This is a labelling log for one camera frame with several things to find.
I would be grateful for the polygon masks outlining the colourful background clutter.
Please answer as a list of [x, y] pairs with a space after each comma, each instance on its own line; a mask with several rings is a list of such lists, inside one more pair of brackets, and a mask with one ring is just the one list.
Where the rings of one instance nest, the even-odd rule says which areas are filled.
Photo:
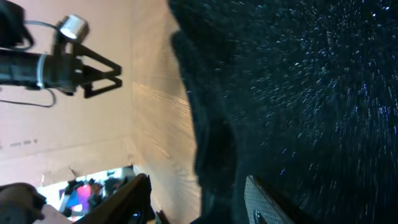
[[64, 223], [73, 223], [116, 193], [126, 182], [135, 178], [133, 166], [104, 170], [59, 182], [37, 190], [47, 204], [62, 214]]

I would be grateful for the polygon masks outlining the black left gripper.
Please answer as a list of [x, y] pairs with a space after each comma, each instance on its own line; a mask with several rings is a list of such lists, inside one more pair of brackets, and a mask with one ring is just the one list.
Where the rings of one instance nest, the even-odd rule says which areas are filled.
[[[121, 88], [123, 81], [116, 76], [122, 67], [88, 47], [66, 39], [55, 40], [49, 59], [45, 60], [45, 86], [66, 95], [74, 95], [82, 87], [84, 98], [92, 98]], [[105, 78], [84, 85], [83, 76]]]

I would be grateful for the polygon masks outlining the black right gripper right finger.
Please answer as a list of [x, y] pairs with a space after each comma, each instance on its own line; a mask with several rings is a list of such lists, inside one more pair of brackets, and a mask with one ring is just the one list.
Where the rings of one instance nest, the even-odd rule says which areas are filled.
[[250, 224], [314, 224], [317, 221], [260, 178], [246, 177], [244, 201]]

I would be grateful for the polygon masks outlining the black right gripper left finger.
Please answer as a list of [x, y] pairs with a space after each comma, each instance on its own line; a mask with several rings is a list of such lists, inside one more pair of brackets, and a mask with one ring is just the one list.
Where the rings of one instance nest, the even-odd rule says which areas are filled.
[[147, 223], [153, 216], [150, 177], [138, 174], [75, 224]]

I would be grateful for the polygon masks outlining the black skirt with pearl buttons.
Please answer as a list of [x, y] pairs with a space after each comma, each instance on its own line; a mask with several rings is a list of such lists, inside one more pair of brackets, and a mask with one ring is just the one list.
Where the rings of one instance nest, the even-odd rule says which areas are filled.
[[256, 176], [317, 223], [397, 222], [397, 2], [169, 1], [201, 212]]

